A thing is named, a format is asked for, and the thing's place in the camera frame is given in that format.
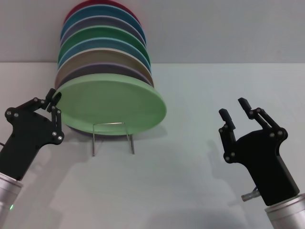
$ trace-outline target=gray plate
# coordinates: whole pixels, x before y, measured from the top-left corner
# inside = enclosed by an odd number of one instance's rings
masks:
[[[143,37],[139,34],[139,32],[130,24],[127,22],[110,16],[93,16],[84,18],[76,23],[74,23],[70,28],[67,29],[67,31],[64,33],[61,39],[61,46],[62,44],[75,32],[78,30],[87,28],[89,26],[94,25],[107,25],[107,26],[114,26],[119,29],[125,30],[129,33],[131,33],[133,36],[139,39],[139,41],[146,46]]]
[[[126,75],[138,80],[141,80],[150,86],[152,84],[148,81],[148,79],[138,72],[137,70],[130,68],[128,66],[117,64],[117,63],[106,63],[106,62],[98,62],[98,63],[91,63],[88,65],[84,65],[82,67],[79,67],[73,71],[71,71],[69,74],[67,74],[66,77],[64,77],[58,85],[55,85],[55,88],[58,89],[60,86],[62,86],[64,83],[68,82],[69,80],[75,79],[80,76],[84,75],[90,75],[90,74],[96,74],[96,73],[113,73],[113,74],[119,74],[119,75]]]

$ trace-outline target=green plate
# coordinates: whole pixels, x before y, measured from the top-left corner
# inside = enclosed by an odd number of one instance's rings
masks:
[[[57,107],[62,121],[75,129],[92,133],[93,124],[126,123],[129,134],[158,125],[166,115],[165,103],[148,84],[117,74],[81,76],[62,85]],[[125,135],[122,127],[97,125],[100,135]]]
[[[99,37],[109,37],[122,40],[134,46],[138,49],[147,59],[148,63],[150,64],[150,59],[148,53],[146,51],[145,46],[132,34],[126,32],[125,30],[121,30],[119,28],[113,26],[105,26],[105,25],[97,25],[87,27],[85,29],[79,30],[71,37],[69,37],[65,43],[62,45],[61,50],[58,55],[58,61],[60,62],[62,56],[74,45],[78,44],[87,39],[92,38],[99,38]]]

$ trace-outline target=stack of plates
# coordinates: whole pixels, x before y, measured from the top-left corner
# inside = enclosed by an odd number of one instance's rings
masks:
[[[111,0],[90,0],[69,12],[55,80],[65,124],[92,133],[94,124],[125,123],[129,134],[156,126],[166,106],[151,72],[143,29],[128,8]],[[113,125],[97,125],[94,131],[126,134]]]

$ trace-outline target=blue plate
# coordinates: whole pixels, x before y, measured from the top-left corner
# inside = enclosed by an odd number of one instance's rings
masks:
[[[93,16],[93,17],[88,17],[84,18],[67,29],[65,34],[63,35],[61,39],[61,46],[64,44],[64,42],[72,36],[75,32],[84,29],[86,27],[94,26],[94,25],[108,25],[108,26],[114,26],[119,29],[125,30],[135,36],[136,38],[139,39],[139,41],[146,46],[143,37],[139,34],[139,32],[130,24],[127,22],[114,18],[114,17],[109,17],[109,16]]]
[[[145,58],[145,56],[135,47],[133,47],[131,44],[115,39],[115,38],[92,38],[88,40],[84,40],[80,43],[77,43],[76,45],[72,46],[70,49],[67,50],[67,52],[62,56],[61,60],[58,63],[58,68],[62,66],[63,63],[73,55],[88,50],[88,49],[94,49],[94,48],[112,48],[124,51],[135,58],[137,58],[139,61],[141,61],[147,69],[151,71],[151,67]]]
[[[74,14],[72,14],[69,19],[64,23],[62,31],[61,31],[61,39],[64,35],[64,33],[67,31],[67,29],[72,26],[74,23],[88,17],[92,16],[111,16],[116,17],[119,19],[124,20],[128,24],[132,25],[143,37],[145,43],[146,38],[144,35],[144,31],[139,24],[139,22],[129,13],[126,11],[110,5],[93,5],[88,6],[80,9],[79,11],[76,11]]]

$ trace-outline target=teal plate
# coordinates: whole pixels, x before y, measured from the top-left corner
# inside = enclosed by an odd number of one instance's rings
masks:
[[[61,38],[64,35],[64,33],[67,31],[67,29],[72,26],[74,23],[88,17],[92,16],[111,16],[115,18],[122,19],[123,21],[127,22],[128,24],[132,25],[143,37],[145,43],[146,38],[144,35],[144,31],[139,24],[139,22],[128,12],[110,5],[93,5],[84,7],[78,11],[76,11],[74,14],[72,14],[69,19],[64,23],[62,31],[61,31]]]
[[[84,28],[95,26],[95,25],[107,25],[107,26],[114,26],[121,30],[125,30],[128,33],[131,33],[133,36],[135,36],[141,43],[146,46],[143,37],[139,34],[139,32],[130,24],[127,22],[114,17],[109,16],[93,16],[84,18],[77,23],[73,24],[63,35],[61,39],[61,46],[64,44],[64,42],[72,36],[74,33],[76,33],[78,30],[82,30]]]
[[[139,61],[141,61],[147,67],[147,69],[150,72],[152,72],[147,59],[138,49],[136,49],[127,42],[114,38],[93,38],[74,45],[63,55],[60,62],[58,63],[58,68],[60,68],[62,64],[65,63],[65,61],[70,57],[72,57],[73,55],[82,52],[84,50],[94,49],[94,48],[112,48],[129,53],[130,55],[134,56]]]
[[[85,29],[79,30],[69,37],[66,42],[62,45],[58,55],[58,62],[60,62],[62,56],[74,45],[92,38],[114,38],[122,40],[134,46],[138,49],[147,59],[150,64],[150,59],[146,50],[146,47],[132,34],[121,30],[113,26],[91,26]]]

